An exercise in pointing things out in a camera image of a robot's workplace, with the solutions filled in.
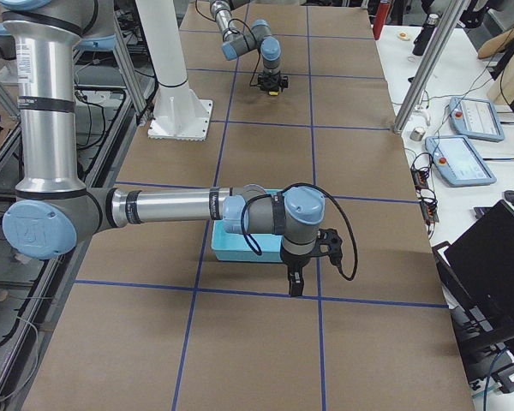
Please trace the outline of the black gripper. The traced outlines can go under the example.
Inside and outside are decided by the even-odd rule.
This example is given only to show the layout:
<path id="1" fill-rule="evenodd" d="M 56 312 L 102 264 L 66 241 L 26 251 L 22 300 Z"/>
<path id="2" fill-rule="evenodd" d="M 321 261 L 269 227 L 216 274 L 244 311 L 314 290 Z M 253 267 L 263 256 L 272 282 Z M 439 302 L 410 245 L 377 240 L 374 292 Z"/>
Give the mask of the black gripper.
<path id="1" fill-rule="evenodd" d="M 289 79 L 287 75 L 280 72 L 276 74 L 261 73 L 258 75 L 258 87 L 263 92 L 282 92 L 289 87 Z"/>
<path id="2" fill-rule="evenodd" d="M 302 268 L 312 258 L 327 256 L 330 263 L 341 270 L 341 237 L 335 229 L 319 229 L 312 249 L 303 254 L 288 251 L 284 246 L 280 248 L 280 258 L 289 267 L 288 282 L 289 296 L 303 295 Z"/>

